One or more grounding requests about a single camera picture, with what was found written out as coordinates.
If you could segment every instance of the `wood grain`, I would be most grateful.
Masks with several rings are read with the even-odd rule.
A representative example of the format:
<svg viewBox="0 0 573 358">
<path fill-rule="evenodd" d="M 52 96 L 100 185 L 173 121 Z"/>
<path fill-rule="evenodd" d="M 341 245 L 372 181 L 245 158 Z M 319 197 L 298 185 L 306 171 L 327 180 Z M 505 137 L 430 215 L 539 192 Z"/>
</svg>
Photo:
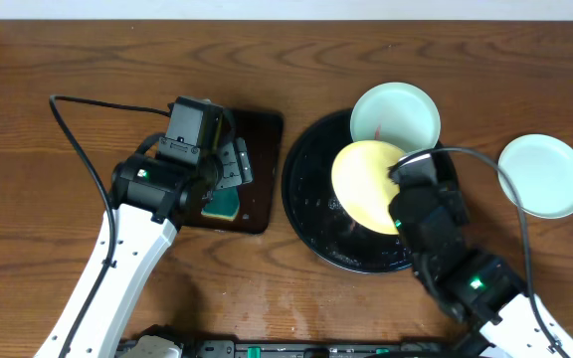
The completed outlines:
<svg viewBox="0 0 573 358">
<path fill-rule="evenodd" d="M 434 99 L 444 143 L 497 156 L 538 132 L 573 147 L 573 23 L 0 22 L 0 357 L 37 351 L 101 220 L 50 94 L 161 108 L 189 94 L 276 109 L 286 118 L 282 168 L 309 125 L 392 81 Z M 166 128 L 157 116 L 62 109 L 107 182 L 146 134 Z M 521 270 L 514 209 L 494 174 L 473 159 L 456 164 L 470 236 Z M 573 215 L 529 222 L 536 289 L 573 335 Z M 290 227 L 278 190 L 263 235 L 181 231 L 124 335 L 154 323 L 245 340 L 454 340 L 463 331 L 407 271 L 357 274 L 318 259 Z"/>
</svg>

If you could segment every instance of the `yellow disc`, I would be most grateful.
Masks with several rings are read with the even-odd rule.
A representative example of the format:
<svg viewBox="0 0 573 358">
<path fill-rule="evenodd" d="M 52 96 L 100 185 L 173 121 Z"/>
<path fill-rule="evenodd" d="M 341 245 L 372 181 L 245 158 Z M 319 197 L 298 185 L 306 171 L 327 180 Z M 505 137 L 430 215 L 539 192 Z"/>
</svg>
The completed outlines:
<svg viewBox="0 0 573 358">
<path fill-rule="evenodd" d="M 388 205 L 399 186 L 388 178 L 388 168 L 402 156 L 404 152 L 392 144 L 362 140 L 346 146 L 333 161 L 331 182 L 337 200 L 353 220 L 380 234 L 397 234 Z"/>
</svg>

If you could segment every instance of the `green strip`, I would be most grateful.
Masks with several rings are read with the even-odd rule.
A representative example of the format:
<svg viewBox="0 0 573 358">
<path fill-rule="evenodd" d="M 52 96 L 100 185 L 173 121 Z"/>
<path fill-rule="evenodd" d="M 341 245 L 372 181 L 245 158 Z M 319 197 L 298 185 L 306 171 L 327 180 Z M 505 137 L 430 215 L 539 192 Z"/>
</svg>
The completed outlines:
<svg viewBox="0 0 573 358">
<path fill-rule="evenodd" d="M 247 358 L 260 358 L 260 347 L 249 347 L 247 349 Z"/>
</svg>

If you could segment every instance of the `round black tray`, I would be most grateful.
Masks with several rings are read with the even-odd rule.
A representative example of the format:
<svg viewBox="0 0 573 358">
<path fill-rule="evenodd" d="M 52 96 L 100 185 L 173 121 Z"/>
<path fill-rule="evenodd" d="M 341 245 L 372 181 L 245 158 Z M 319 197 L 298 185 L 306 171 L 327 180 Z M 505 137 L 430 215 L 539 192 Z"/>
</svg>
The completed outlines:
<svg viewBox="0 0 573 358">
<path fill-rule="evenodd" d="M 390 272 L 410 266 L 397 235 L 375 233 L 355 222 L 339 204 L 330 172 L 335 156 L 353 142 L 352 109 L 330 114 L 307 129 L 286 157 L 282 191 L 286 216 L 316 254 L 343 269 Z M 438 175 L 457 175 L 450 157 L 434 156 Z"/>
</svg>

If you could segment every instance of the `white background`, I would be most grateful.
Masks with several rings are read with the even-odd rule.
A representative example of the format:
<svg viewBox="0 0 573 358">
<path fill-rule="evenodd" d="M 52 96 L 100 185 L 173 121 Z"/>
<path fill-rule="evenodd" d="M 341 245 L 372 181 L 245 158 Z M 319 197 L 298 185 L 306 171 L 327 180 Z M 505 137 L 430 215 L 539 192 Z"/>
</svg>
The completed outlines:
<svg viewBox="0 0 573 358">
<path fill-rule="evenodd" d="M 573 20 L 573 0 L 0 0 L 0 19 Z"/>
</svg>

